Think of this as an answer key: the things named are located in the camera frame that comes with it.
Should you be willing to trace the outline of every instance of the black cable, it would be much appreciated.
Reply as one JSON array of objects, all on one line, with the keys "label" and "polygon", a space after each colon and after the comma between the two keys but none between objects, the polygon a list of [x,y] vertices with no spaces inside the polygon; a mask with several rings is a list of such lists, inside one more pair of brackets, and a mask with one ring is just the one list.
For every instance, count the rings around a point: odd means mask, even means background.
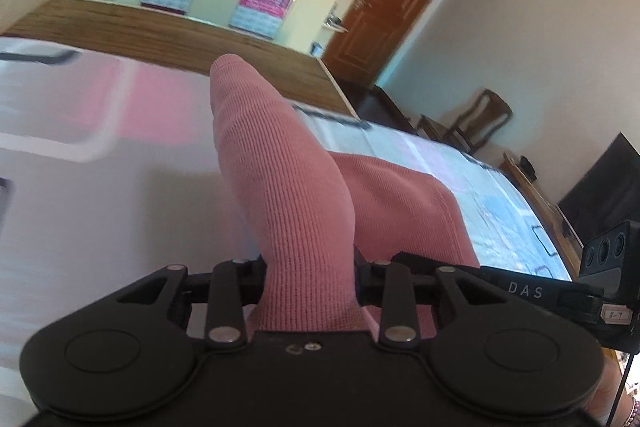
[{"label": "black cable", "polygon": [[618,403],[620,402],[620,397],[622,397],[622,392],[625,389],[626,379],[629,376],[629,371],[631,371],[631,363],[634,361],[635,355],[629,355],[629,359],[626,361],[624,373],[622,373],[622,381],[620,381],[620,386],[618,387],[618,392],[616,393],[616,399],[613,401],[613,406],[611,407],[611,412],[609,413],[609,418],[607,419],[607,423],[605,423],[605,427],[611,427],[611,422],[613,422],[613,417],[616,415],[616,409],[618,408]]}]

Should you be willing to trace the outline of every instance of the pink knit fabric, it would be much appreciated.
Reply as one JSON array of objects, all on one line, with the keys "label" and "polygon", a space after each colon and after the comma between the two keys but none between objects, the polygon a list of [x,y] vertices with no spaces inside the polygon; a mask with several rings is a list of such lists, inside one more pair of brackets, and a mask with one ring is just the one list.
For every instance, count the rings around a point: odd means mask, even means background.
[{"label": "pink knit fabric", "polygon": [[[362,330],[353,246],[369,261],[401,250],[478,265],[455,197],[432,176],[328,153],[251,65],[224,55],[211,68],[220,169],[268,264],[250,326]],[[371,314],[379,317],[379,309]],[[428,310],[422,334],[433,334]]]}]

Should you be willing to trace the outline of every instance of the brown door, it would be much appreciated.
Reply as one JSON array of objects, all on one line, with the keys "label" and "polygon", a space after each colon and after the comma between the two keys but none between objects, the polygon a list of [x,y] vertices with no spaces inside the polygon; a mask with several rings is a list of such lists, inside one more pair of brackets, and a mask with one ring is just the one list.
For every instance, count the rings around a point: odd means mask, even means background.
[{"label": "brown door", "polygon": [[322,61],[336,78],[369,86],[429,0],[355,0]]}]

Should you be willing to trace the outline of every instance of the door handle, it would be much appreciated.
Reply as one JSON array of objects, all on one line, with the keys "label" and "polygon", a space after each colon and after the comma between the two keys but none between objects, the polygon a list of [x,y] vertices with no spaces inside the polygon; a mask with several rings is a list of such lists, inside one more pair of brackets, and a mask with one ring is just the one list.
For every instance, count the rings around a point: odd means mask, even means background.
[{"label": "door handle", "polygon": [[356,2],[353,4],[353,7],[356,10],[360,10],[361,8],[364,8],[365,6],[370,8],[371,7],[371,3],[369,1],[367,1],[367,0],[356,0]]}]

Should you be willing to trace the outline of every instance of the television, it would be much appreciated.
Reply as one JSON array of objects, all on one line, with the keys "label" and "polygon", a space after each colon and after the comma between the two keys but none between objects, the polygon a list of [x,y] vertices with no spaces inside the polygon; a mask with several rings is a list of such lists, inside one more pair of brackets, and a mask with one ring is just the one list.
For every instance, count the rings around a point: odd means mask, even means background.
[{"label": "television", "polygon": [[640,154],[618,134],[558,206],[582,243],[625,219],[640,221]]}]

